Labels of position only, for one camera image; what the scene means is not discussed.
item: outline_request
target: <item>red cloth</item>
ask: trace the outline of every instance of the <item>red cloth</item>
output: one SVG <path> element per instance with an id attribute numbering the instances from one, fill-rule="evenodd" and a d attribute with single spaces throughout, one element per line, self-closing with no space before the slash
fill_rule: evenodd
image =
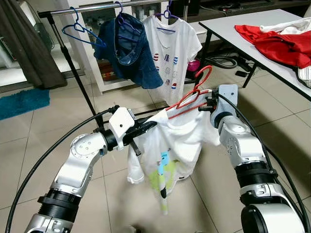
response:
<path id="1" fill-rule="evenodd" d="M 280 35 L 263 33 L 259 27 L 235 26 L 236 31 L 267 58 L 303 69 L 311 65 L 311 31 L 302 34 Z"/>

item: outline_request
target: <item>clothing rack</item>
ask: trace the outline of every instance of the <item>clothing rack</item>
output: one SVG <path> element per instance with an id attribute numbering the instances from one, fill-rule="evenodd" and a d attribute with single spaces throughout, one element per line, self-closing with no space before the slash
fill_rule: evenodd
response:
<path id="1" fill-rule="evenodd" d="M 152 4 L 152 3 L 159 3 L 159 2 L 166 2 L 168 0 L 133 0 L 133 1 L 128 1 L 128 2 L 123 2 L 122 6 L 136 6 L 136 5 L 146 5 L 146 4 Z M 188 14 L 188 1 L 189 0 L 185 0 L 184 1 L 184 17 L 183 19 L 185 21 L 187 21 L 187 14 Z M 118 8 L 121 7 L 118 3 L 108 3 L 108 4 L 103 4 L 103 5 L 91 5 L 91 6 L 86 6 L 86 7 L 79 7 L 79 8 L 75 8 L 75 10 L 77 12 L 87 12 L 87 11 L 97 11 L 97 10 L 105 10 L 105 9 L 111 9 L 111 8 Z M 84 96 L 84 98 L 86 99 L 86 102 L 92 112 L 93 115 L 96 115 L 95 109 L 86 93 L 86 90 L 81 82 L 81 79 L 78 75 L 78 72 L 76 70 L 76 68 L 74 67 L 74 64 L 72 62 L 71 56 L 69 54 L 69 51 L 67 49 L 67 47 L 64 44 L 64 41 L 62 40 L 62 37 L 60 36 L 58 29 L 55 25 L 55 21 L 53 19 L 53 16 L 57 16 L 57 15 L 68 15 L 68 14 L 75 14 L 75 11 L 73 9 L 65 9 L 65 10 L 57 10 L 57 11 L 44 11 L 44 12 L 38 12 L 38 15 L 40 18 L 47 18 L 52 30 L 56 36 L 56 39 L 60 45 L 60 49 L 65 57 L 65 59 L 67 60 L 70 69 L 82 91 L 82 94 Z M 95 118 L 98 127 L 104 127 L 104 121 L 103 121 L 103 117 L 102 116 L 98 116 Z"/>

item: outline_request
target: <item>blue rug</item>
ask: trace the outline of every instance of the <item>blue rug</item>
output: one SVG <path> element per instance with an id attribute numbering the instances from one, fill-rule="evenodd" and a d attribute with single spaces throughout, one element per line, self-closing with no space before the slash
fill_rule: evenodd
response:
<path id="1" fill-rule="evenodd" d="M 14 117 L 50 104 L 50 91 L 31 89 L 0 98 L 0 120 Z"/>

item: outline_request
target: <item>gray curtain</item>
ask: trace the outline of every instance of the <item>gray curtain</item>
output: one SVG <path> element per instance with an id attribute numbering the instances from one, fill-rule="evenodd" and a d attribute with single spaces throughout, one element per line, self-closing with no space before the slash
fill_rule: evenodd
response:
<path id="1" fill-rule="evenodd" d="M 45 89 L 67 85 L 16 0 L 0 0 L 0 35 L 17 58 L 28 82 Z"/>

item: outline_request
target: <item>clothes hanger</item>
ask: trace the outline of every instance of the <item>clothes hanger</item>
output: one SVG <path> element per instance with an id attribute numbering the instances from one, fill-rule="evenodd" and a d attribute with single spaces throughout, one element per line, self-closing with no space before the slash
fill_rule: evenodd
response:
<path id="1" fill-rule="evenodd" d="M 65 35 L 67 35 L 67 36 L 70 36 L 70 37 L 72 37 L 72 38 L 74 38 L 74 39 L 76 39 L 76 40 L 80 40 L 80 41 L 85 42 L 85 43 L 88 43 L 88 44 L 92 44 L 92 45 L 95 45 L 95 46 L 100 46 L 100 47 L 104 47 L 104 48 L 105 48 L 105 47 L 107 46 L 107 45 L 105 44 L 105 42 L 103 42 L 95 33 L 91 32 L 90 30 L 88 30 L 88 29 L 86 29 L 86 28 L 84 28 L 84 27 L 82 27 L 82 25 L 81 25 L 80 23 L 78 23 L 78 21 L 79 21 L 79 16 L 78 16 L 78 12 L 76 11 L 76 9 L 75 9 L 74 7 L 72 7 L 72 6 L 70 7 L 70 9 L 72 9 L 72 10 L 75 11 L 76 16 L 77 16 L 77 19 L 76 19 L 76 22 L 75 22 L 74 24 L 70 24 L 70 25 L 67 25 L 67 26 L 63 27 L 63 29 L 62 29 L 63 34 L 65 34 Z M 65 29 L 66 29 L 66 28 L 69 28 L 69 27 L 73 27 L 73 28 L 74 28 L 76 31 L 78 31 L 78 32 L 82 32 L 82 33 L 88 32 L 88 33 L 92 34 L 92 35 L 95 36 L 95 38 L 97 39 L 96 41 L 99 41 L 100 44 L 93 43 L 93 42 L 86 41 L 86 40 L 82 40 L 82 39 L 80 39 L 80 38 L 78 38 L 78 37 L 75 37 L 75 36 L 73 36 L 73 35 L 68 34 L 68 33 L 65 31 Z"/>
<path id="2" fill-rule="evenodd" d="M 170 109 L 172 109 L 172 108 L 174 108 L 174 107 L 176 107 L 176 110 L 178 110 L 178 109 L 181 109 L 181 108 L 185 108 L 186 106 L 188 106 L 188 109 L 185 109 L 184 111 L 182 111 L 182 112 L 180 112 L 180 113 L 178 113 L 178 114 L 176 114 L 176 115 L 174 115 L 174 116 L 170 116 L 169 119 L 173 119 L 173 118 L 175 118 L 175 117 L 177 117 L 177 116 L 179 116 L 179 115 L 182 115 L 182 114 L 184 114 L 184 113 L 190 112 L 190 111 L 192 111 L 193 109 L 197 109 L 198 107 L 201 107 L 201 106 L 203 106 L 203 105 L 206 105 L 206 101 L 205 101 L 204 103 L 200 103 L 200 104 L 195 105 L 195 106 L 190 106 L 192 103 L 194 103 L 194 102 L 196 102 L 196 101 L 198 100 L 198 98 L 199 98 L 200 95 L 202 95 L 202 94 L 207 94 L 207 93 L 211 93 L 211 92 L 212 92 L 212 90 L 200 91 L 200 89 L 199 89 L 199 86 L 201 86 L 201 85 L 209 78 L 209 76 L 210 76 L 210 74 L 211 74 L 211 72 L 212 72 L 212 66 L 203 67 L 199 72 L 196 73 L 196 75 L 195 75 L 194 77 L 195 77 L 195 78 L 198 78 L 199 75 L 200 75 L 202 72 L 204 72 L 204 70 L 206 70 L 206 69 L 209 69 L 209 71 L 208 71 L 207 75 L 202 79 L 202 81 L 199 82 L 199 83 L 194 87 L 194 89 L 193 89 L 192 91 L 190 91 L 190 92 L 188 92 L 186 95 L 184 95 L 183 98 L 182 98 L 179 102 L 177 102 L 176 104 L 174 104 L 174 105 L 172 105 L 172 106 L 166 108 L 165 110 L 168 111 L 168 110 L 170 110 Z M 187 102 L 187 101 L 184 101 L 185 99 L 187 99 L 187 97 L 189 97 L 190 95 L 195 94 L 195 93 L 197 93 L 197 94 L 196 94 L 196 97 L 195 97 L 193 100 L 188 101 L 188 102 Z"/>
<path id="3" fill-rule="evenodd" d="M 165 10 L 162 14 L 161 14 L 161 13 L 156 14 L 155 17 L 164 16 L 164 17 L 167 18 L 167 19 L 169 19 L 169 18 L 177 18 L 177 19 L 178 19 L 178 17 L 172 15 L 171 12 L 170 12 L 170 10 L 169 10 L 169 7 L 171 6 L 171 3 L 172 3 L 172 0 L 170 0 L 170 1 L 169 1 L 169 4 L 166 6 L 166 10 Z M 158 27 L 157 27 L 157 29 L 165 30 L 165 31 L 173 32 L 173 33 L 176 32 L 176 31 L 174 31 L 174 30 L 170 30 L 170 29 L 166 29 L 166 28 L 158 28 Z"/>
<path id="4" fill-rule="evenodd" d="M 129 26 L 133 31 L 137 32 L 138 34 L 140 34 L 140 31 L 137 30 L 136 28 L 134 28 L 131 24 L 125 22 L 124 18 L 121 16 L 121 13 L 123 12 L 123 6 L 122 4 L 119 2 L 119 1 L 115 1 L 115 3 L 119 4 L 120 7 L 121 7 L 121 11 L 119 12 L 118 16 L 116 17 L 117 19 L 117 22 L 120 26 L 124 26 L 124 25 L 127 25 Z M 137 40 L 133 40 L 131 38 L 128 38 L 126 36 L 122 36 L 122 35 L 118 35 L 119 38 L 122 38 L 122 39 L 126 39 L 126 40 L 129 40 L 129 41 L 132 41 L 134 43 L 137 43 L 138 41 Z"/>

